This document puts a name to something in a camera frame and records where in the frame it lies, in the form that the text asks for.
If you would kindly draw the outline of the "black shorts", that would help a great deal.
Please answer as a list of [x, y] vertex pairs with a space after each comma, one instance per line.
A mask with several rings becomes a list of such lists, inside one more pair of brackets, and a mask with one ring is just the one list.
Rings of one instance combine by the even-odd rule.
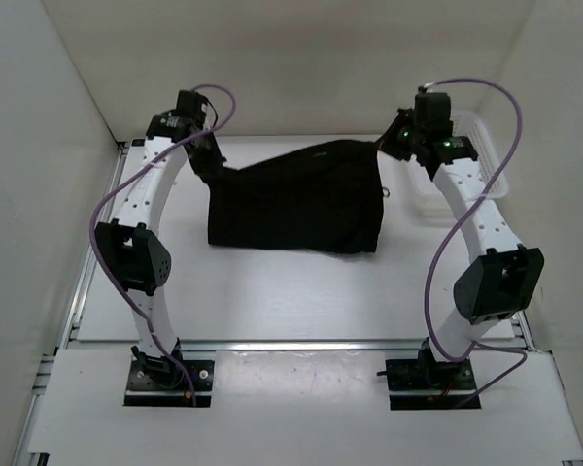
[[374, 143], [334, 140], [202, 175], [208, 242], [335, 254], [377, 250], [384, 202]]

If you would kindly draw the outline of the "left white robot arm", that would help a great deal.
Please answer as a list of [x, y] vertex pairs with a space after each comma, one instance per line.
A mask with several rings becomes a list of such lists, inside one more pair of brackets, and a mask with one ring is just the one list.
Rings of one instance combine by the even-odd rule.
[[173, 109], [152, 118], [140, 168], [101, 202], [121, 203], [109, 220], [94, 216], [89, 227], [99, 265], [134, 316], [139, 335], [134, 357], [163, 388], [177, 386], [187, 374], [164, 296], [172, 260], [158, 237], [161, 215], [184, 165], [209, 181], [224, 164], [214, 137], [223, 122], [207, 118], [214, 106], [204, 88], [180, 91]]

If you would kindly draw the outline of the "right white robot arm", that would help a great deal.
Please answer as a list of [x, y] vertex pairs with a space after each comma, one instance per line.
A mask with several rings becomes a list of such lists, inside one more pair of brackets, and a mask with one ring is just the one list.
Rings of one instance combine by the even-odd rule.
[[413, 108], [398, 110], [379, 148], [397, 160], [415, 159], [446, 199], [456, 223], [436, 256], [456, 234], [463, 235], [467, 247], [469, 265], [453, 286], [455, 308], [438, 328], [430, 315], [437, 258], [430, 263], [424, 287], [429, 337], [419, 353], [417, 376], [425, 386], [438, 388], [481, 337], [529, 306], [544, 257], [540, 249], [524, 245], [489, 197], [474, 145], [453, 132], [447, 94], [419, 91]]

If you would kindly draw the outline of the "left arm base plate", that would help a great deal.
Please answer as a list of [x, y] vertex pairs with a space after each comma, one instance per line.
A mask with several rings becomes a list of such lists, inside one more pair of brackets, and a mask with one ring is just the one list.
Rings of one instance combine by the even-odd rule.
[[123, 405], [127, 407], [209, 408], [215, 376], [215, 361], [183, 361], [192, 380], [194, 395], [183, 373], [175, 370], [170, 377], [150, 376], [133, 360], [127, 376]]

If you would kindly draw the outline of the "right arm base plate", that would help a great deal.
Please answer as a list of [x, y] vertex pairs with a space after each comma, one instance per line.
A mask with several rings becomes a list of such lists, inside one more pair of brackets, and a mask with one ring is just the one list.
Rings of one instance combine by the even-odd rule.
[[387, 379], [391, 411], [480, 410], [469, 359], [423, 368], [418, 359], [387, 359], [377, 373]]

